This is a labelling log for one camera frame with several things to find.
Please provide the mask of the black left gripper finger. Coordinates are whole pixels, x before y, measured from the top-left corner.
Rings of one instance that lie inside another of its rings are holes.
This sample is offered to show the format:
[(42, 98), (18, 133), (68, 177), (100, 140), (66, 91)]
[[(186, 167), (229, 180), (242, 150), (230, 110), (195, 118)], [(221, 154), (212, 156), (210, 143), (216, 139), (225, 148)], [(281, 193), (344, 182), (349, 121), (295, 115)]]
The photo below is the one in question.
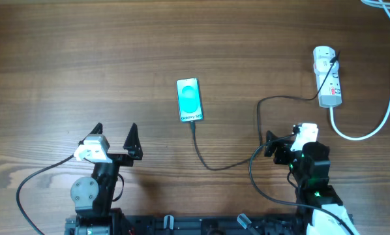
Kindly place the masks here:
[(103, 133), (103, 124), (97, 123), (89, 134), (102, 134), (102, 133)]
[(123, 149), (127, 151), (128, 155), (131, 158), (135, 160), (142, 160), (143, 150), (138, 136), (137, 124), (135, 123), (132, 124), (128, 132), (127, 138), (125, 140), (125, 143), (123, 145)]

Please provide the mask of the blue Galaxy smartphone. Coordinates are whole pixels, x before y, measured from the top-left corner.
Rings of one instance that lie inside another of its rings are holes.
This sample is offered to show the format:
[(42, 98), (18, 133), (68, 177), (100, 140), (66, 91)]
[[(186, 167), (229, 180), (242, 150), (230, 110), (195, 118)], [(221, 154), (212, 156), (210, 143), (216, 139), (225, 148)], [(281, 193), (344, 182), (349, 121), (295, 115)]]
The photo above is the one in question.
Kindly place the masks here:
[(179, 117), (181, 122), (203, 119), (203, 110), (197, 78), (176, 81)]

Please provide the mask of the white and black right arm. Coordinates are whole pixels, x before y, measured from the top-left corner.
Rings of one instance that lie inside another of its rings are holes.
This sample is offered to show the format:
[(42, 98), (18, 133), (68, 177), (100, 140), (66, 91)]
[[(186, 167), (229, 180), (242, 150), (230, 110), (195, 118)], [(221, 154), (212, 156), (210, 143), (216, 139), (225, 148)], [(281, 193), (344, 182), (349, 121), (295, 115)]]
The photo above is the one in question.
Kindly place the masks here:
[(287, 165), (295, 179), (296, 227), (303, 234), (358, 234), (343, 201), (329, 185), (329, 147), (319, 143), (317, 131), (295, 128), (295, 140), (266, 132), (266, 157)]

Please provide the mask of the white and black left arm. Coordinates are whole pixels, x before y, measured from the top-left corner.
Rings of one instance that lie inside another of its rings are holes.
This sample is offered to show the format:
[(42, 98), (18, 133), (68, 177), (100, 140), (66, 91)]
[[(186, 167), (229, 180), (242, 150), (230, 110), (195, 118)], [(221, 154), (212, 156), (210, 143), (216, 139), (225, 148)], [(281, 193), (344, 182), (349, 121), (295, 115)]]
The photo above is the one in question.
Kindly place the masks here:
[(134, 226), (120, 208), (112, 208), (119, 200), (114, 196), (118, 180), (123, 181), (119, 169), (132, 167), (135, 160), (142, 160), (143, 151), (138, 137), (138, 126), (132, 124), (123, 149), (126, 153), (109, 153), (110, 144), (103, 135), (103, 125), (95, 128), (78, 144), (74, 152), (77, 161), (94, 164), (89, 177), (79, 178), (70, 190), (76, 216), (66, 220), (65, 234), (135, 234)]

